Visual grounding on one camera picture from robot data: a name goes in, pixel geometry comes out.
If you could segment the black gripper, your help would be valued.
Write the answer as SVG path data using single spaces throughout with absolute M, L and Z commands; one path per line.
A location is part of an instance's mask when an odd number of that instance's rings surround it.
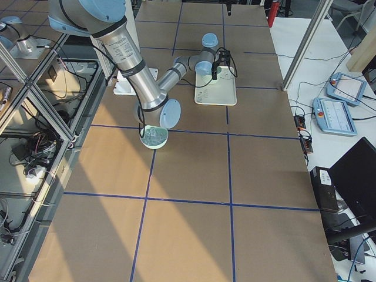
M 232 1 L 226 0 L 226 11 L 227 15 L 231 16 L 231 8 L 232 8 Z M 212 64 L 212 72 L 211 78 L 213 80 L 217 80 L 218 70 L 217 68 L 220 66 L 221 63 L 224 63 L 225 66 L 230 67 L 231 64 L 231 53 L 227 49 L 218 49 L 216 51 L 215 60 Z

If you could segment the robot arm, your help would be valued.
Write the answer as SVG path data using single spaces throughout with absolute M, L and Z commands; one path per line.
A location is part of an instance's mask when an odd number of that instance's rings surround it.
M 126 28 L 125 1 L 49 1 L 49 23 L 56 31 L 92 37 L 104 45 L 121 75 L 136 92 L 135 118 L 142 125 L 175 127 L 181 105 L 169 98 L 169 91 L 188 71 L 211 75 L 218 57 L 217 36 L 206 33 L 199 54 L 176 58 L 174 65 L 155 80 Z

